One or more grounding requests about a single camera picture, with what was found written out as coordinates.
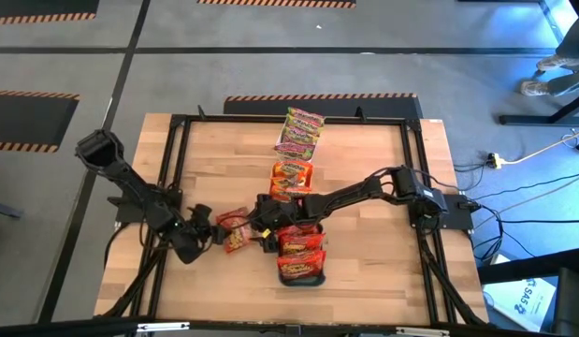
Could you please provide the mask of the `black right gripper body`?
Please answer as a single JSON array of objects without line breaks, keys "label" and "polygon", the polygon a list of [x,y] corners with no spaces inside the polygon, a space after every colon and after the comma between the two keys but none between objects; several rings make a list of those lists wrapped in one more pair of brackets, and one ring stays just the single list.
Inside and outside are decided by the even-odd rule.
[{"label": "black right gripper body", "polygon": [[300,204],[296,200],[278,201],[270,195],[258,195],[253,208],[255,230],[277,230],[297,223]]}]

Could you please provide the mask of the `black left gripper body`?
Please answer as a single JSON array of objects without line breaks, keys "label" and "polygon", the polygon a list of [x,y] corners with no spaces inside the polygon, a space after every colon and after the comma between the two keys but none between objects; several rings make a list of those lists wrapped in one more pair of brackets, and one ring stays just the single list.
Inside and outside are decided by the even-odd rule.
[{"label": "black left gripper body", "polygon": [[194,208],[189,208],[192,212],[190,223],[193,225],[196,236],[202,243],[211,237],[210,214],[212,208],[204,204],[196,204]]}]

